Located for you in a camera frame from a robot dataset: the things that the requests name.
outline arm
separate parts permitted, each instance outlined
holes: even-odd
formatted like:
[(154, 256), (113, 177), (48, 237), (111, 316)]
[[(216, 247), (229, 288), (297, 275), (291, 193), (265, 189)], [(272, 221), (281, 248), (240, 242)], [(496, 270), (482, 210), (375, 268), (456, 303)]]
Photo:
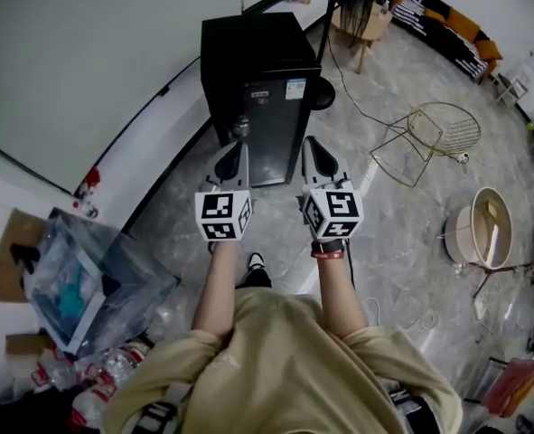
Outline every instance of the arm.
[(327, 329), (342, 339), (368, 325), (347, 274), (344, 259), (318, 259), (323, 316)]
[(206, 331), (221, 339), (232, 330), (238, 256), (239, 245), (235, 241), (216, 243), (192, 320), (193, 330)]

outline black shoe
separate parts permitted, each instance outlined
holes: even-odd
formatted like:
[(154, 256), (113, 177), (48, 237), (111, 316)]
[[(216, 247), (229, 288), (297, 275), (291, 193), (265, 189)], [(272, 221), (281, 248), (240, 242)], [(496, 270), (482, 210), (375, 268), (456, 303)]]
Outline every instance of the black shoe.
[(258, 252), (253, 252), (250, 254), (250, 257), (248, 258), (248, 271), (252, 271), (254, 269), (264, 269), (265, 268), (265, 260), (263, 259), (263, 256), (261, 256)]

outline beige t-shirt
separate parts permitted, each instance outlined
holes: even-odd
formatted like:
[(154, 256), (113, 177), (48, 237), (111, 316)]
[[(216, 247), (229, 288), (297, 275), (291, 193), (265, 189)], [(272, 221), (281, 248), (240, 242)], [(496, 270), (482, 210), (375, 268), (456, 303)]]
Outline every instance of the beige t-shirt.
[(158, 344), (108, 405), (104, 430), (121, 432), (173, 382), (185, 382), (194, 385), (182, 433), (404, 433), (378, 377), (426, 396), (444, 430), (459, 430), (459, 398), (402, 331), (367, 327), (338, 339), (321, 323), (309, 297), (241, 289), (231, 339), (193, 331)]

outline red wristband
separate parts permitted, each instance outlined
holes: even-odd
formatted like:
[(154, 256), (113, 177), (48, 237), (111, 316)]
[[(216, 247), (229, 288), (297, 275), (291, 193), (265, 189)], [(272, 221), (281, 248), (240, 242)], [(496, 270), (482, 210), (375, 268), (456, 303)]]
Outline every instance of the red wristband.
[(311, 257), (315, 259), (344, 259), (345, 253), (339, 252), (311, 252)]

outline black cable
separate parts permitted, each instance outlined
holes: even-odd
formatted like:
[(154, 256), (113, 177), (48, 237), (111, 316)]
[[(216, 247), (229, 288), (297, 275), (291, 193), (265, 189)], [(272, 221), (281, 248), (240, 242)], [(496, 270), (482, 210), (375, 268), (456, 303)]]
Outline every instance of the black cable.
[(355, 289), (355, 275), (353, 274), (353, 260), (351, 259), (351, 240), (345, 240), (345, 245), (347, 246), (347, 260), (349, 261), (349, 271), (351, 272), (351, 283), (353, 284), (353, 289)]
[(361, 108), (359, 108), (359, 105), (356, 103), (356, 101), (353, 99), (353, 97), (351, 96), (351, 93), (349, 93), (349, 90), (347, 89), (347, 85), (345, 85), (345, 78), (343, 77), (342, 75), (342, 71), (341, 71), (341, 68), (339, 67), (339, 63), (337, 62), (337, 60), (335, 59), (335, 55), (333, 53), (333, 48), (331, 47), (331, 39), (329, 38), (329, 35), (327, 35), (327, 42), (329, 43), (329, 52), (331, 53), (331, 57), (333, 58), (333, 61), (335, 63), (335, 66), (337, 67), (337, 69), (339, 70), (339, 74), (341, 74), (341, 83), (342, 83), (342, 87), (345, 89), (345, 93), (347, 94), (347, 96), (349, 97), (349, 99), (351, 100), (352, 104), (355, 105), (355, 108), (357, 108), (357, 110), (361, 113), (362, 116), (364, 116), (365, 118), (369, 118), (371, 120), (374, 120), (375, 122), (378, 122), (379, 124), (381, 124), (382, 126), (385, 126), (387, 128), (391, 128), (391, 129), (401, 129), (401, 130), (404, 130), (403, 127), (400, 127), (400, 126), (394, 126), (393, 124), (397, 124), (398, 121), (394, 122), (393, 124), (388, 124), (387, 122), (383, 122), (382, 120), (379, 120), (377, 118), (374, 118), (373, 116), (370, 116), (369, 114), (365, 114), (363, 111), (361, 111)]

